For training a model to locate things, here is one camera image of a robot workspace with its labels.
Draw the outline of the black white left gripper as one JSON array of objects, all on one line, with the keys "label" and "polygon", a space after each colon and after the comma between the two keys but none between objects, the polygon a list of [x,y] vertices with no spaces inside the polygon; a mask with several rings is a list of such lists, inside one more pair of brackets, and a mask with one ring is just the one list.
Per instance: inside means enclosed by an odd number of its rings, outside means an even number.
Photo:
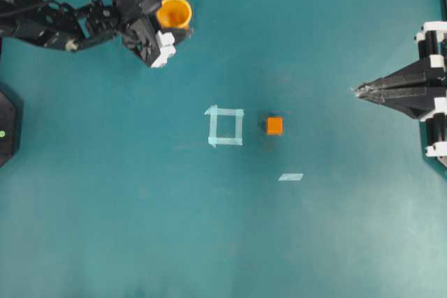
[{"label": "black white left gripper", "polygon": [[156,12],[162,0],[113,0],[119,12],[117,31],[124,47],[146,66],[162,68],[176,53],[175,46],[190,38],[193,29],[160,28]]}]

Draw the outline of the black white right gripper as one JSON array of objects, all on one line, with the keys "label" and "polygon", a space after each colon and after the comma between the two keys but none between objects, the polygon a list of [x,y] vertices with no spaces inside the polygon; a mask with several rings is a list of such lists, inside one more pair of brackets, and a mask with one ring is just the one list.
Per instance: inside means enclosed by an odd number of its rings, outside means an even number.
[{"label": "black white right gripper", "polygon": [[[446,22],[425,22],[416,34],[420,60],[361,84],[359,99],[397,110],[425,125],[427,157],[446,156]],[[426,84],[426,89],[403,89]]]}]

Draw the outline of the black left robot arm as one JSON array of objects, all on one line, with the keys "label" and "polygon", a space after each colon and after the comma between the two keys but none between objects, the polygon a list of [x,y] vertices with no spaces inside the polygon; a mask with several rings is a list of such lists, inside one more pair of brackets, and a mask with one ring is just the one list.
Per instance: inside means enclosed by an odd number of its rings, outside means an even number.
[{"label": "black left robot arm", "polygon": [[147,67],[161,68],[193,33],[188,0],[101,0],[74,8],[62,0],[1,0],[1,37],[79,52],[122,37]]}]

